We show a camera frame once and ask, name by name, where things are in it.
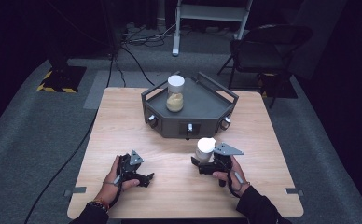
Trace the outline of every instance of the person's left hand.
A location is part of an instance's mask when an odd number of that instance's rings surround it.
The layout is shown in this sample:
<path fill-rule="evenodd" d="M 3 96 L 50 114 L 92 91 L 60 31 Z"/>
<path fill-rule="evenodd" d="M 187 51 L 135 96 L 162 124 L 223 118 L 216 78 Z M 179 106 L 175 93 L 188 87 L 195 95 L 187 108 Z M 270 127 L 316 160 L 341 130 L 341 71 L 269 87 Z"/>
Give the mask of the person's left hand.
<path fill-rule="evenodd" d="M 111 170 L 108 175 L 105 177 L 104 182 L 106 183 L 113 183 L 114 180 L 117 178 L 117 168 L 119 163 L 119 156 L 117 156 L 112 164 Z M 140 184 L 138 179 L 132 179 L 123 182 L 122 184 L 122 191 L 128 190 L 131 187 L 135 187 Z M 102 188 L 100 189 L 97 196 L 94 198 L 95 201 L 103 201 L 107 204 L 111 204 L 115 197 L 117 196 L 118 187 L 113 184 L 105 184 L 103 183 Z"/>

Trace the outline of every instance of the hexagonal platform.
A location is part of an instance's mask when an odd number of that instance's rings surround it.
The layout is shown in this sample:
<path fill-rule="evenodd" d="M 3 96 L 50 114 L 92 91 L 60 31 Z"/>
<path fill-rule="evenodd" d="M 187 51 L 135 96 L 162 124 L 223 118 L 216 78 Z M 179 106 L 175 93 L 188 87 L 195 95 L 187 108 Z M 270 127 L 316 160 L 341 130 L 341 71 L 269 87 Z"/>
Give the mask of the hexagonal platform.
<path fill-rule="evenodd" d="M 145 122 L 161 136 L 186 139 L 213 137 L 218 129 L 228 129 L 238 95 L 199 73 L 197 78 L 185 78 L 184 107 L 179 112 L 171 112 L 166 107 L 166 85 L 167 81 L 141 94 Z M 153 91 L 156 94 L 147 99 Z M 216 91 L 229 95 L 232 102 Z"/>

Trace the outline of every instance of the wrist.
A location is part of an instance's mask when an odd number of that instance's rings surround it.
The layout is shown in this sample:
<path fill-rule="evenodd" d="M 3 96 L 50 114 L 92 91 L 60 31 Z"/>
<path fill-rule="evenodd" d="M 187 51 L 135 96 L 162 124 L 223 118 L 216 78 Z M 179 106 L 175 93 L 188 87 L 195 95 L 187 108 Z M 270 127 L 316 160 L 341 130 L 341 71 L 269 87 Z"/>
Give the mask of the wrist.
<path fill-rule="evenodd" d="M 103 211 L 105 211 L 106 213 L 108 213 L 108 210 L 109 210 L 109 204 L 101 198 L 94 199 L 93 201 L 88 202 L 87 206 L 98 207 L 98 208 L 102 209 Z"/>
<path fill-rule="evenodd" d="M 240 190 L 238 190 L 236 193 L 242 197 L 242 195 L 244 194 L 244 192 L 251 186 L 250 182 L 246 182 L 244 184 L 242 184 Z"/>

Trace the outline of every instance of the hand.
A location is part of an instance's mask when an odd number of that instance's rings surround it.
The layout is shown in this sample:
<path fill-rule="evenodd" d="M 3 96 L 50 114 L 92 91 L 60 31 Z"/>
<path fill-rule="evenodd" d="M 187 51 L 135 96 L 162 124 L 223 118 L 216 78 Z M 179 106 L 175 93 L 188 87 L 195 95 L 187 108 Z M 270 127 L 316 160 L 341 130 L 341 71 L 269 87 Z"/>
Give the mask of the hand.
<path fill-rule="evenodd" d="M 242 197 L 245 190 L 248 189 L 248 187 L 250 187 L 250 182 L 248 182 L 245 179 L 244 172 L 243 172 L 242 167 L 240 166 L 239 162 L 236 161 L 234 156 L 230 156 L 230 158 L 231 158 L 231 162 L 232 162 L 232 169 L 230 171 L 230 178 L 231 178 L 231 182 L 232 182 L 231 187 L 237 195 Z M 237 173 L 239 175 L 239 177 L 243 180 L 243 184 L 241 184 L 239 182 L 235 173 Z M 216 172 L 213 172 L 213 177 L 228 182 L 227 173 L 216 171 Z"/>
<path fill-rule="evenodd" d="M 119 163 L 119 156 L 117 156 L 114 160 L 114 163 L 112 164 L 111 170 L 108 173 L 108 175 L 105 177 L 104 182 L 106 183 L 113 183 L 114 180 L 117 178 L 117 168 Z M 123 182 L 122 184 L 122 191 L 128 190 L 131 187 L 135 187 L 140 184 L 140 181 L 137 179 L 132 179 Z M 118 187 L 113 184 L 105 184 L 103 183 L 102 188 L 100 189 L 97 196 L 94 198 L 94 200 L 98 201 L 101 200 L 105 202 L 106 204 L 111 204 L 115 197 L 117 196 Z"/>

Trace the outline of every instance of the black strap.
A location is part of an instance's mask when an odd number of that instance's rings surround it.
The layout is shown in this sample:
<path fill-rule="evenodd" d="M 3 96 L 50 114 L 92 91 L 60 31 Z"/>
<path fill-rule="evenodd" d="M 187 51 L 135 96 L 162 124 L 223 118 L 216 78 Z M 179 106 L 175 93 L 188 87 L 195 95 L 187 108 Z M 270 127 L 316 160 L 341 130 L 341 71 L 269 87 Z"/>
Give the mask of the black strap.
<path fill-rule="evenodd" d="M 112 201 L 111 204 L 109 204 L 109 208 L 112 208 L 112 206 L 114 206 L 114 204 L 118 201 L 120 193 L 122 192 L 122 184 L 123 184 L 123 182 L 120 181 L 120 183 L 118 185 L 117 195 L 115 195 L 114 201 Z"/>
<path fill-rule="evenodd" d="M 235 196 L 236 198 L 240 198 L 240 196 L 234 192 L 233 187 L 231 186 L 232 181 L 231 181 L 231 177 L 230 177 L 230 172 L 231 171 L 228 171 L 228 188 L 230 189 L 230 193 L 233 194 L 233 196 Z"/>

